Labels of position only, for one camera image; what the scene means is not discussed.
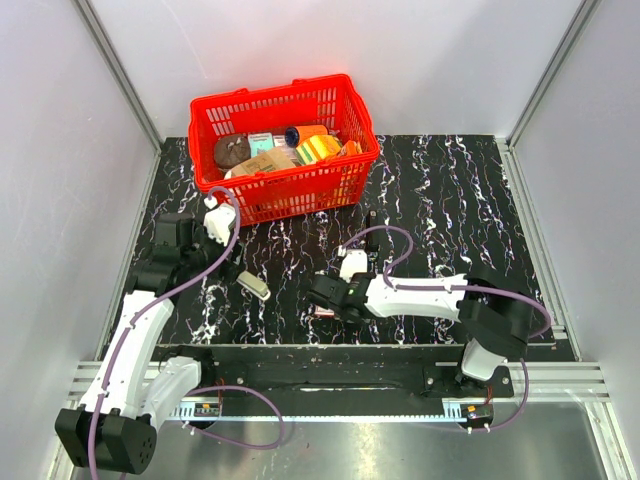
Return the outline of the black stapler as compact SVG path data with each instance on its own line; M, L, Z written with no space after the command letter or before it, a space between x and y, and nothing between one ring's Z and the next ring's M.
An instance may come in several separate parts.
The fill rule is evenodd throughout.
M373 230L373 227L377 226L378 214L375 210L370 210L366 217L366 226L369 232L366 234L365 239L365 251L371 270L376 270L378 267L378 257L380 249L379 234L377 230Z

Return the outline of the beige and white stapler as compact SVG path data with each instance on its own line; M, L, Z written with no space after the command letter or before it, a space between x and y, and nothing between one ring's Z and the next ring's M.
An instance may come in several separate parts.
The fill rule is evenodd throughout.
M267 301L271 296L268 285L248 271L241 272L237 277L237 282L261 301Z

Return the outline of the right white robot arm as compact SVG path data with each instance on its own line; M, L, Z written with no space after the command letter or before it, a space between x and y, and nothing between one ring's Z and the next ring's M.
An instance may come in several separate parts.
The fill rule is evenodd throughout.
M489 269L441 278L386 278L373 271L373 259L362 249L341 248L339 271L315 274L306 298L316 309L356 325L395 316L461 324L469 340L444 384L468 396L486 389L508 360L525 357L533 306L524 294L506 290Z

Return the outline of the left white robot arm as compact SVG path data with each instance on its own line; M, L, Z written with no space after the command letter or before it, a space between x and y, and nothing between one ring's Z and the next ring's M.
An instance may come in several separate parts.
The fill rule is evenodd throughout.
M100 472L141 474L154 454L163 423L191 391L211 392L215 369L200 355L171 359L144 382L157 340L179 295L210 274L235 279L240 212L235 201L206 201L203 220L162 215L145 259L126 282L112 342L91 385L75 408L60 410L55 431L72 463Z

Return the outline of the red white staple box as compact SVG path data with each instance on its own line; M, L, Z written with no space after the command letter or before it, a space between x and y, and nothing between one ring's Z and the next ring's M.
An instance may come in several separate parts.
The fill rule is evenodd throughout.
M326 309L320 306L315 307L314 314L317 317L323 317L323 318L333 318L335 316L335 313L331 309Z

